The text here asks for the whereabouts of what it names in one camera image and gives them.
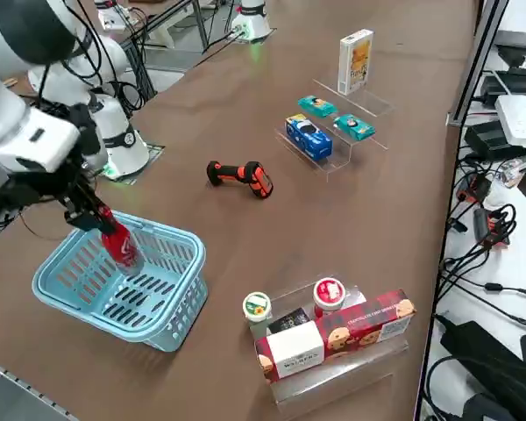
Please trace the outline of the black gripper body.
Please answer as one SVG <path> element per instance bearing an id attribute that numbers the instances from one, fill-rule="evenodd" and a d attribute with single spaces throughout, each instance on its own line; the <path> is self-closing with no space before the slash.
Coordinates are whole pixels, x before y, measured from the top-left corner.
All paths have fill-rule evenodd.
<path id="1" fill-rule="evenodd" d="M 68 197 L 76 206 L 92 197 L 92 186 L 82 165 L 63 162 L 54 172 L 23 172 L 0 175 L 0 206 L 21 208 Z"/>

